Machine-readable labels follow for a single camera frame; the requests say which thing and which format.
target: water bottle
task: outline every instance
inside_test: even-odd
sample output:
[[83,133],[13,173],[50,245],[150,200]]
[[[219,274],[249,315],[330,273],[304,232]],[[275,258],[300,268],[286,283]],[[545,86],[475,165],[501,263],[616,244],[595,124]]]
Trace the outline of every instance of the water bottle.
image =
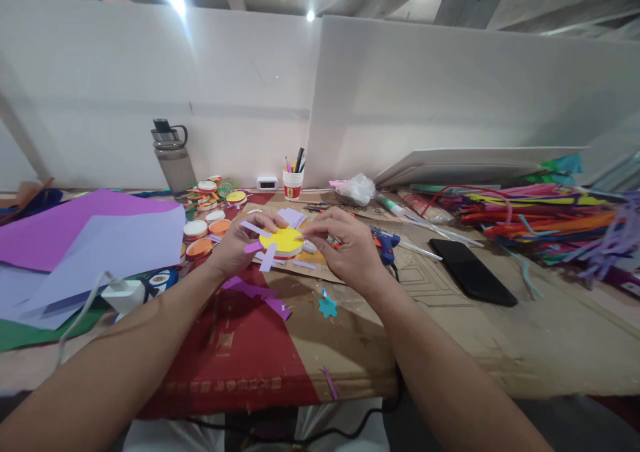
[[[189,152],[185,147],[189,134],[184,125],[169,125],[166,119],[154,119],[155,129],[151,135],[155,139],[155,156],[160,162],[165,179],[171,189],[173,198],[178,202],[186,202],[183,197],[187,189],[196,183],[193,166],[189,158]],[[185,132],[185,141],[178,138],[178,132],[172,127],[180,127]]]

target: glue stick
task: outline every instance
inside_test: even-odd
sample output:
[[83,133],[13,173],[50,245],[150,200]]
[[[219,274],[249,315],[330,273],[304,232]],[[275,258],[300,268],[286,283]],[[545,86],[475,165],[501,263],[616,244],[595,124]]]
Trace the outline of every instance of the glue stick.
[[386,198],[384,195],[378,194],[376,199],[378,199],[378,202],[384,205],[385,208],[396,217],[402,217],[405,214],[405,210],[402,207],[396,204],[396,202]]

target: plastic bag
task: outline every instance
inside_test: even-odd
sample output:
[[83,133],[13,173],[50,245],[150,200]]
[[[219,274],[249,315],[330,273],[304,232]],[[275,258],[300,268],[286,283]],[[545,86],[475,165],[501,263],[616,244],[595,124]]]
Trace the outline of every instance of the plastic bag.
[[340,184],[337,191],[353,199],[360,207],[366,207],[375,196],[375,184],[366,175],[359,173],[351,180]]

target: smartphone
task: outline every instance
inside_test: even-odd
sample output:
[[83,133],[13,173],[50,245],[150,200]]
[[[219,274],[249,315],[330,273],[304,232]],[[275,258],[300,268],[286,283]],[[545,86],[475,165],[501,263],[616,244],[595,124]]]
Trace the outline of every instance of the smartphone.
[[429,245],[442,257],[442,264],[467,297],[506,307],[518,303],[508,288],[463,243],[431,239]]

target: white charger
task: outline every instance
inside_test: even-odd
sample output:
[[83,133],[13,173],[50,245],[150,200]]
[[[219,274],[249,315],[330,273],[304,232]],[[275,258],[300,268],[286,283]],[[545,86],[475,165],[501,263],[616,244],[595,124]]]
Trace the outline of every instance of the white charger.
[[102,298],[122,315],[142,305],[145,300],[145,286],[138,280],[116,279],[102,292]]

